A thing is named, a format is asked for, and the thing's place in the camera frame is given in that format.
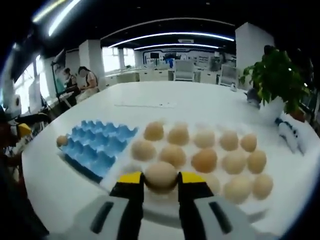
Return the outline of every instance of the potted plant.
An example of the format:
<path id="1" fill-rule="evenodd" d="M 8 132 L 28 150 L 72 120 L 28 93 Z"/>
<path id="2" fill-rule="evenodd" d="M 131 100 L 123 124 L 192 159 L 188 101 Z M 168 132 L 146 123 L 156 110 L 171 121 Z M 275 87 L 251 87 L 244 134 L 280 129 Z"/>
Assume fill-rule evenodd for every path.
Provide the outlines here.
<path id="1" fill-rule="evenodd" d="M 250 83 L 253 82 L 262 100 L 260 111 L 273 123 L 283 110 L 289 114 L 297 112 L 300 100 L 310 91 L 287 52 L 266 47 L 262 60 L 246 67 L 239 82 L 244 85 L 246 77 L 251 75 Z"/>

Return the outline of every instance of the white pillar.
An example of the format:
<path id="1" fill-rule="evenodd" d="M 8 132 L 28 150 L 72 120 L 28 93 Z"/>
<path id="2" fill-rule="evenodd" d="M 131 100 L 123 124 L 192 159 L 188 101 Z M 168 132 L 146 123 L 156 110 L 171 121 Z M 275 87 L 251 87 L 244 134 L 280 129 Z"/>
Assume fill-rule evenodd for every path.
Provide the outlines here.
<path id="1" fill-rule="evenodd" d="M 243 70 L 262 60 L 265 45 L 275 45 L 274 37 L 261 28 L 246 22 L 235 30 L 236 67 Z M 249 79 L 244 87 L 248 89 Z"/>
<path id="2" fill-rule="evenodd" d="M 142 67 L 144 65 L 144 60 L 141 51 L 134 51 L 134 61 L 136 67 Z"/>
<path id="3" fill-rule="evenodd" d="M 79 46 L 80 66 L 87 67 L 98 78 L 105 74 L 100 40 L 86 40 Z"/>
<path id="4" fill-rule="evenodd" d="M 119 63 L 120 63 L 120 69 L 125 69 L 125 55 L 124 55 L 124 49 L 118 48 L 118 54 L 119 54 Z"/>

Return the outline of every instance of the white table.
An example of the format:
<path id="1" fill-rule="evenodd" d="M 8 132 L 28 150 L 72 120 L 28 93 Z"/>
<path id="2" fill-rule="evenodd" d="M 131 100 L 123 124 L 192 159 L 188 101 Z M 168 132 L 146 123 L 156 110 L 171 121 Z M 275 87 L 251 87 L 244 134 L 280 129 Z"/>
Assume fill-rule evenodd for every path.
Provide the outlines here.
<path id="1" fill-rule="evenodd" d="M 68 93 L 64 93 L 62 94 L 59 99 L 60 101 L 63 101 L 65 102 L 65 104 L 71 108 L 72 106 L 70 105 L 70 103 L 68 102 L 67 98 L 69 98 L 73 93 L 72 92 L 68 92 Z M 49 100 L 46 101 L 46 103 L 51 107 L 51 108 L 54 108 L 58 103 L 59 103 L 59 100 L 58 98 L 50 98 Z"/>
<path id="2" fill-rule="evenodd" d="M 122 103 L 152 107 L 115 106 Z M 171 103 L 155 107 L 155 103 Z M 63 232 L 73 223 L 75 214 L 97 196 L 106 192 L 63 162 L 57 153 L 56 138 L 70 132 L 81 120 L 124 123 L 137 126 L 165 117 L 169 121 L 202 120 L 261 124 L 259 111 L 246 103 L 243 92 L 228 87 L 194 82 L 131 82 L 117 84 L 95 94 L 63 113 L 47 126 L 22 153 L 26 189 L 32 206 L 51 232 Z M 319 174 L 320 140 L 307 123 L 297 122 L 308 135 L 308 152 L 303 161 L 281 157 L 271 162 L 274 180 L 273 205 L 266 217 L 253 225 L 261 232 L 283 234 L 306 204 Z M 263 129 L 270 145 L 279 140 L 274 126 Z M 141 240 L 184 239 L 181 229 L 142 221 Z"/>

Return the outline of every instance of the table surface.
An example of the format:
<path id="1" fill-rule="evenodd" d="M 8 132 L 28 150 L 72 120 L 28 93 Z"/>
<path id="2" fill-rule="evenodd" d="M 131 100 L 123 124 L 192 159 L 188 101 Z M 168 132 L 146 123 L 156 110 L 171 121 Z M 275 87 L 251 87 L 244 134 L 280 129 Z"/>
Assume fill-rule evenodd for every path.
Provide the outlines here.
<path id="1" fill-rule="evenodd" d="M 162 118 L 168 121 L 251 124 L 264 132 L 268 143 L 275 149 L 279 144 L 279 140 L 274 140 L 279 139 L 277 128 L 263 123 L 259 110 L 247 104 L 241 90 L 232 92 L 225 86 L 195 82 L 116 84 L 56 118 L 22 153 L 28 196 L 47 229 L 64 232 L 71 227 L 79 210 L 98 196 L 107 194 L 59 158 L 58 136 L 69 133 L 82 120 L 135 127 Z M 268 163 L 274 180 L 274 197 L 265 218 L 253 224 L 261 232 L 282 235 L 304 208 L 319 174 L 320 139 L 308 123 L 296 121 L 294 124 L 307 136 L 308 151 L 303 158 L 296 153 L 291 159 L 282 157 L 283 152 L 275 151 L 279 154 L 278 162 Z M 140 240 L 166 238 L 182 240 L 183 231 L 142 220 Z"/>

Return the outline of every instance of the egg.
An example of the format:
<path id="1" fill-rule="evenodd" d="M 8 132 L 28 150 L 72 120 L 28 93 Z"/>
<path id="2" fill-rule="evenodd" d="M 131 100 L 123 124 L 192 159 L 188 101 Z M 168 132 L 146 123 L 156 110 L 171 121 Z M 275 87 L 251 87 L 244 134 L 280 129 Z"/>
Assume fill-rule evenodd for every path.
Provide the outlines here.
<path id="1" fill-rule="evenodd" d="M 239 139 L 237 132 L 228 130 L 219 140 L 221 147 L 226 151 L 233 151 L 238 148 Z"/>
<path id="2" fill-rule="evenodd" d="M 164 137 L 164 126 L 161 122 L 150 122 L 144 130 L 144 139 L 149 141 L 158 141 Z"/>
<path id="3" fill-rule="evenodd" d="M 56 139 L 56 145 L 57 145 L 58 147 L 68 145 L 68 138 L 67 138 L 67 136 L 58 136 L 57 139 Z"/>
<path id="4" fill-rule="evenodd" d="M 171 164 L 176 169 L 179 169 L 183 165 L 185 165 L 187 160 L 187 156 L 183 149 L 180 146 L 174 144 L 165 146 L 161 150 L 159 158 L 161 161 Z"/>
<path id="5" fill-rule="evenodd" d="M 188 127 L 185 124 L 177 124 L 168 133 L 167 141 L 170 144 L 179 146 L 186 145 L 189 142 Z"/>
<path id="6" fill-rule="evenodd" d="M 272 178 L 267 174 L 260 174 L 253 182 L 253 196 L 258 200 L 264 200 L 270 195 L 273 187 L 274 182 Z"/>
<path id="7" fill-rule="evenodd" d="M 221 191 L 220 181 L 213 174 L 202 174 L 201 177 L 205 180 L 206 184 L 210 188 L 213 194 L 219 194 Z"/>
<path id="8" fill-rule="evenodd" d="M 215 133 L 211 130 L 202 130 L 195 135 L 193 141 L 198 148 L 211 148 L 215 144 Z"/>
<path id="9" fill-rule="evenodd" d="M 217 166 L 218 156 L 215 150 L 205 148 L 196 153 L 191 160 L 191 165 L 200 173 L 210 173 Z"/>
<path id="10" fill-rule="evenodd" d="M 253 133 L 245 135 L 240 140 L 240 145 L 246 152 L 253 152 L 257 147 L 257 136 Z"/>
<path id="11" fill-rule="evenodd" d="M 151 164 L 144 172 L 145 185 L 156 194 L 168 194 L 177 185 L 178 173 L 170 163 L 159 161 Z"/>
<path id="12" fill-rule="evenodd" d="M 222 159 L 222 168 L 228 174 L 239 174 L 246 166 L 246 156 L 242 150 L 230 151 Z"/>
<path id="13" fill-rule="evenodd" d="M 151 141 L 136 140 L 131 146 L 131 154 L 133 159 L 139 161 L 148 161 L 156 156 L 156 148 Z"/>
<path id="14" fill-rule="evenodd" d="M 223 195 L 234 204 L 242 204 L 252 191 L 252 183 L 248 176 L 238 175 L 223 187 Z"/>
<path id="15" fill-rule="evenodd" d="M 260 174 L 267 164 L 267 156 L 264 151 L 255 150 L 247 158 L 248 169 L 253 174 Z"/>

